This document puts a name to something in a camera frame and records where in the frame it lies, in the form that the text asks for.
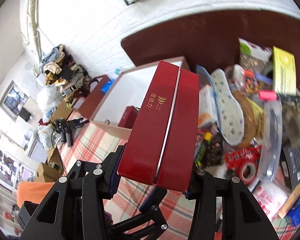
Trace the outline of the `large red gift box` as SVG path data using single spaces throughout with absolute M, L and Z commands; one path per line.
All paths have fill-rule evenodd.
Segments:
M 198 108 L 198 75 L 160 61 L 126 143 L 118 174 L 185 192 L 192 173 Z

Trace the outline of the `clear plastic cutlery case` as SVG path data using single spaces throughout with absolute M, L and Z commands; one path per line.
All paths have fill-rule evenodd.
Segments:
M 264 126 L 261 156 L 257 177 L 269 183 L 274 180 L 279 166 L 283 136 L 282 104 L 280 101 L 264 103 Z

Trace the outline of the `small red box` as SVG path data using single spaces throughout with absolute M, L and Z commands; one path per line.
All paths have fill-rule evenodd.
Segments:
M 132 129 L 139 113 L 139 108 L 135 106 L 127 106 L 119 123 L 119 127 Z

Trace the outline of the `pink white plastic bag pack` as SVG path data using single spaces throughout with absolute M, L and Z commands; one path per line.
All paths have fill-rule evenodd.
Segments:
M 270 221 L 279 214 L 279 211 L 290 195 L 290 190 L 275 180 L 268 182 L 260 181 L 258 178 L 255 178 L 255 180 L 248 185 L 248 189 L 252 192 Z

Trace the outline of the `blue mentos box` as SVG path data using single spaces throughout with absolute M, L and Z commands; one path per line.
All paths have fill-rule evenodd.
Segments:
M 294 227 L 298 227 L 300 225 L 300 197 L 288 211 L 285 218 L 289 225 Z

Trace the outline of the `gold brown small box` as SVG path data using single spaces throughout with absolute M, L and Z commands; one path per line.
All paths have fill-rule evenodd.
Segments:
M 294 190 L 290 190 L 287 187 L 284 187 L 284 191 L 288 194 L 288 198 L 281 207 L 281 210 L 279 211 L 279 217 L 281 219 L 284 219 L 288 211 L 292 208 L 292 206 L 300 197 L 300 184 L 297 185 Z

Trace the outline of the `black product box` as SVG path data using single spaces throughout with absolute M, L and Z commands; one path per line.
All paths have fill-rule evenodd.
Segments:
M 293 147 L 286 143 L 282 146 L 280 166 L 286 187 L 294 190 L 300 184 L 300 145 Z

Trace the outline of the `floral shoe insole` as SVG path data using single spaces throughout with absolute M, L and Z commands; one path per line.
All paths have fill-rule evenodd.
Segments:
M 211 74 L 216 95 L 216 104 L 221 134 L 231 146 L 240 144 L 244 135 L 244 115 L 240 104 L 234 98 L 228 81 L 221 69 Z

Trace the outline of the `brown cardboard storage box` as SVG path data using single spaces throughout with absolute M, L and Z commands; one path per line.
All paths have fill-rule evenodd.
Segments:
M 131 130 L 118 123 L 126 107 L 141 107 L 158 66 L 158 61 L 130 68 L 122 72 L 107 91 L 90 121 L 108 134 L 128 140 Z

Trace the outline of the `orange white medicine box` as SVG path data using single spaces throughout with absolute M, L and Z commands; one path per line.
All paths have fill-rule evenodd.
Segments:
M 213 90 L 210 85 L 205 85 L 199 91 L 198 128 L 217 123 L 218 115 Z

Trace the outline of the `pink cap black marker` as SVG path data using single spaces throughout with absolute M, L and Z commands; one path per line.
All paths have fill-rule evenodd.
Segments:
M 264 101 L 300 102 L 300 96 L 277 94 L 273 90 L 259 90 L 258 97 Z

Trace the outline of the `pile of clothes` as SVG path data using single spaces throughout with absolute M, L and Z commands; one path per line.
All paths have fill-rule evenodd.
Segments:
M 74 61 L 62 44 L 53 47 L 41 59 L 39 69 L 45 76 L 45 84 L 55 87 L 67 103 L 90 94 L 88 72 Z

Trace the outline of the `blue rim mesh strainer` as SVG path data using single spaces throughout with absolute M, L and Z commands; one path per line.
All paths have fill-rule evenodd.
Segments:
M 199 77 L 199 99 L 201 102 L 207 101 L 210 99 L 211 104 L 216 106 L 216 95 L 215 89 L 212 83 L 211 75 L 207 70 L 200 66 L 196 65 L 196 73 Z

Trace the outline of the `yellow green medicine box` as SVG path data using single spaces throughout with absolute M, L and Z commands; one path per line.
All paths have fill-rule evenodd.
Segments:
M 296 95 L 295 57 L 277 47 L 273 47 L 273 90 L 278 94 Z

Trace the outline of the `herb sachet fabric top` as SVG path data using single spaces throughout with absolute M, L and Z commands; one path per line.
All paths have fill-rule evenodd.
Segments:
M 261 47 L 242 38 L 239 41 L 239 65 L 246 70 L 261 74 L 268 64 L 272 49 L 269 47 Z

